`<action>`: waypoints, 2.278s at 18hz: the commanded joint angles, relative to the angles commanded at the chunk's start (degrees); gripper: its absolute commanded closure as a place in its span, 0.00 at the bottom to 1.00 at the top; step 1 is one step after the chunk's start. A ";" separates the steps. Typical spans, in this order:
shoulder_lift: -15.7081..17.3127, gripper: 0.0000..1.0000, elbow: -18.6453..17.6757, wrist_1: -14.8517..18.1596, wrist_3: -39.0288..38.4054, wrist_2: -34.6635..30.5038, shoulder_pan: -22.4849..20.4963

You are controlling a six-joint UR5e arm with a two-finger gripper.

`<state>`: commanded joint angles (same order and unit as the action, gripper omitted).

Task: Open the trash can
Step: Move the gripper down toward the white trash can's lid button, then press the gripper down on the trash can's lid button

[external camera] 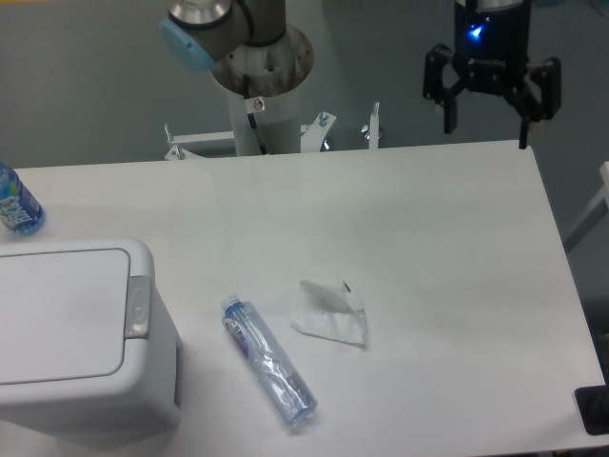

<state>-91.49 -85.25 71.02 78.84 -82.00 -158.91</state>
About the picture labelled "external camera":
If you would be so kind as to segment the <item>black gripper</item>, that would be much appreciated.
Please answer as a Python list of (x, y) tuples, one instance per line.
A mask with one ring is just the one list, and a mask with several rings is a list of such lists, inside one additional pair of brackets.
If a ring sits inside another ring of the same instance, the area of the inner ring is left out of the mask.
[[(443, 131), (458, 125), (457, 96), (465, 89), (503, 95), (521, 118), (519, 149), (528, 146), (532, 123), (550, 120), (561, 107), (561, 61), (528, 63), (529, 1), (456, 1), (453, 51), (435, 45), (426, 55), (422, 96), (443, 109)], [(443, 71), (457, 81), (449, 88)]]

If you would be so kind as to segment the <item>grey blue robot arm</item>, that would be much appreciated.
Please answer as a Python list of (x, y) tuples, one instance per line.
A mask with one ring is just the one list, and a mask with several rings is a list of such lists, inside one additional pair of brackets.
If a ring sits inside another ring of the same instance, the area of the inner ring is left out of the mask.
[[(443, 129), (458, 124), (457, 99), (470, 91), (504, 99), (518, 113), (519, 145), (531, 124), (561, 105), (561, 63), (528, 57), (528, 1), (457, 1), (454, 43), (425, 56), (422, 95), (442, 109)], [(333, 118), (300, 121), (299, 90), (313, 68), (308, 38), (286, 21), (282, 1), (170, 1), (159, 30), (189, 70), (210, 72), (224, 90), (239, 155), (318, 151)]]

